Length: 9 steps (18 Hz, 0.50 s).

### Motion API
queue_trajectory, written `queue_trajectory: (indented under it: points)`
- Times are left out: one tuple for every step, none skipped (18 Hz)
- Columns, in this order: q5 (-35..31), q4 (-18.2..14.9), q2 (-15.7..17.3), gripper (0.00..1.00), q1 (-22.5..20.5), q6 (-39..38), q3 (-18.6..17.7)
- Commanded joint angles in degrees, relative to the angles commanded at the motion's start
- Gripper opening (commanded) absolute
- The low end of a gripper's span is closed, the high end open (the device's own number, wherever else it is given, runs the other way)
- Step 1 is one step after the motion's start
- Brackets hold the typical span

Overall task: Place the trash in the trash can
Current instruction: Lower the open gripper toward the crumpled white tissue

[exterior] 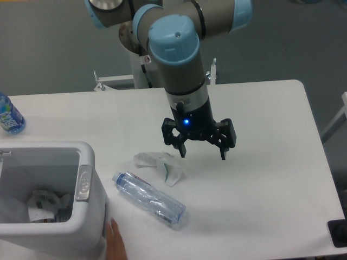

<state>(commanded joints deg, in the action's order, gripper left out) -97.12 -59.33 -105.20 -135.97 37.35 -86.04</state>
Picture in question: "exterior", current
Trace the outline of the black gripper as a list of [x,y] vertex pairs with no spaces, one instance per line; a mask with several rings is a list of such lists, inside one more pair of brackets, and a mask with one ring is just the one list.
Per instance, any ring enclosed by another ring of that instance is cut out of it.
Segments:
[[[164,143],[179,150],[182,158],[185,157],[187,149],[185,141],[207,140],[210,144],[220,149],[221,159],[225,160],[227,152],[236,145],[236,133],[231,119],[227,118],[221,122],[215,122],[211,110],[210,100],[198,109],[179,114],[171,109],[173,118],[165,118],[161,126]],[[174,136],[173,130],[179,132]]]

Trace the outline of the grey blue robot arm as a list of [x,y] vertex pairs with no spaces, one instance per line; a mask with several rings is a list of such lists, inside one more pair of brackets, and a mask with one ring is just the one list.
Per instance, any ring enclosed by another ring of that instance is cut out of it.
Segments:
[[186,154],[185,141],[207,141],[221,157],[236,145],[231,119],[213,118],[200,42],[246,26],[251,1],[187,1],[164,8],[162,1],[85,1],[97,27],[132,22],[138,44],[157,67],[157,82],[165,89],[173,118],[162,124],[165,144]]

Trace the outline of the bare human hand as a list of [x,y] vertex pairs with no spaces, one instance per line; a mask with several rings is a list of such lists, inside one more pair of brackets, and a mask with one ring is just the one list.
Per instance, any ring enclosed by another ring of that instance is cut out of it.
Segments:
[[123,238],[118,224],[111,218],[106,225],[106,260],[127,260],[127,254]]

